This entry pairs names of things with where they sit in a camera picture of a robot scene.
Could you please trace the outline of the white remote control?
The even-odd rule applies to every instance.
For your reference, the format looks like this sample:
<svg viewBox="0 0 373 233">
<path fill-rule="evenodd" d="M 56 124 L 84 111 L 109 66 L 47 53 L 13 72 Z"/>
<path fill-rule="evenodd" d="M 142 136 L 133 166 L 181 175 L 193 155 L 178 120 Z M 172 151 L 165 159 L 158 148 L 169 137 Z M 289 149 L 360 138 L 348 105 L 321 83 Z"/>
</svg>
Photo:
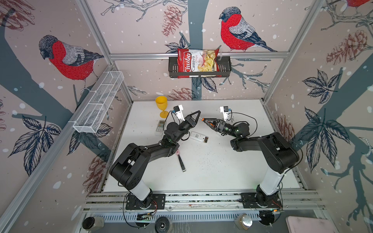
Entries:
<svg viewBox="0 0 373 233">
<path fill-rule="evenodd" d="M 199 142 L 203 142 L 203 143 L 208 142 L 208 137 L 207 136 L 205 136 L 203 134 L 200 134 L 200 133 L 197 133 L 195 131 L 192 131 L 190 133 L 190 138 L 193 139 L 193 140 L 199 141 Z"/>
</svg>

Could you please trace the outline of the grey small remote control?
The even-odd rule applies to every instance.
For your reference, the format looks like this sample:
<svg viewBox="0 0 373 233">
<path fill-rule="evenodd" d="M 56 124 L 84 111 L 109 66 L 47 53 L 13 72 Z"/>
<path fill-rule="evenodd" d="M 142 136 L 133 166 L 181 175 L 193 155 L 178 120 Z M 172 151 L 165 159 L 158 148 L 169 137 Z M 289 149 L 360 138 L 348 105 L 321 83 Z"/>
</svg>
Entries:
<svg viewBox="0 0 373 233">
<path fill-rule="evenodd" d="M 157 124 L 157 127 L 155 129 L 155 135 L 156 136 L 163 136 L 164 134 L 164 125 L 165 125 L 165 121 L 164 120 L 160 120 Z"/>
</svg>

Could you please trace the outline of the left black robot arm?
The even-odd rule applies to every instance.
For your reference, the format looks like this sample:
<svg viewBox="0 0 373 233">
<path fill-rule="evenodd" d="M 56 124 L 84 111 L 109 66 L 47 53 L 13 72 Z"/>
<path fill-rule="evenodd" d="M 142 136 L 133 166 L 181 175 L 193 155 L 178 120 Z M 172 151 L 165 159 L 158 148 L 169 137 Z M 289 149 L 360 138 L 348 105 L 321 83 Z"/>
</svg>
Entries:
<svg viewBox="0 0 373 233">
<path fill-rule="evenodd" d="M 148 146 L 130 143 L 110 167 L 109 174 L 124 186 L 134 197 L 138 207 L 146 208 L 153 204 L 153 191 L 143 182 L 147 165 L 159 158 L 170 157 L 179 149 L 179 141 L 197 125 L 201 111 L 187 115 L 181 123 L 167 125 L 163 138 Z"/>
</svg>

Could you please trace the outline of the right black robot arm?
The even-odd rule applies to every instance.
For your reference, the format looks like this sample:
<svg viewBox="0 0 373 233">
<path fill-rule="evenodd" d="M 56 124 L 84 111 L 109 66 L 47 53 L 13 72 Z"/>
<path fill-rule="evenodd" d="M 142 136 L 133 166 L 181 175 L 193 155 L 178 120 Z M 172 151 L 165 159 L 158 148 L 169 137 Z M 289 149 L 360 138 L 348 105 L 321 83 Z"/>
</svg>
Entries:
<svg viewBox="0 0 373 233">
<path fill-rule="evenodd" d="M 257 150 L 263 153 L 268 167 L 262 182 L 256 188 L 255 201 L 260 207 L 274 203 L 285 174 L 299 161 L 299 154 L 290 143 L 278 132 L 249 137 L 249 123 L 244 121 L 233 125 L 217 118 L 203 118 L 202 121 L 223 136 L 232 136 L 234 139 L 230 144 L 234 151 Z"/>
</svg>

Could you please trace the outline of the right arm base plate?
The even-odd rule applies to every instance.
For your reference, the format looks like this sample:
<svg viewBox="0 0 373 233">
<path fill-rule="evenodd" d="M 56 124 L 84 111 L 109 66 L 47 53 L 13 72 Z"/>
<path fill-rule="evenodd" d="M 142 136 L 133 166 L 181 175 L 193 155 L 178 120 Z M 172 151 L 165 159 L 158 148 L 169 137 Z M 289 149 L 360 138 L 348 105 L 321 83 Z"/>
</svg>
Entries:
<svg viewBox="0 0 373 233">
<path fill-rule="evenodd" d="M 245 209 L 272 208 L 282 209 L 279 192 L 266 196 L 263 193 L 241 193 L 240 203 Z"/>
</svg>

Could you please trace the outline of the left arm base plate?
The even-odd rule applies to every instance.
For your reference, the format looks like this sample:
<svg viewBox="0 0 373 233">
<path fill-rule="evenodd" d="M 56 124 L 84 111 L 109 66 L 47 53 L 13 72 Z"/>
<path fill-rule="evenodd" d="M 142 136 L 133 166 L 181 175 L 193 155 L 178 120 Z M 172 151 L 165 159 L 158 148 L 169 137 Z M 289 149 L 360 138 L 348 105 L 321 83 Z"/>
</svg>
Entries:
<svg viewBox="0 0 373 233">
<path fill-rule="evenodd" d="M 135 195 L 130 193 L 125 201 L 126 210 L 163 210 L 165 208 L 165 194 L 150 194 L 144 201 L 139 200 Z"/>
</svg>

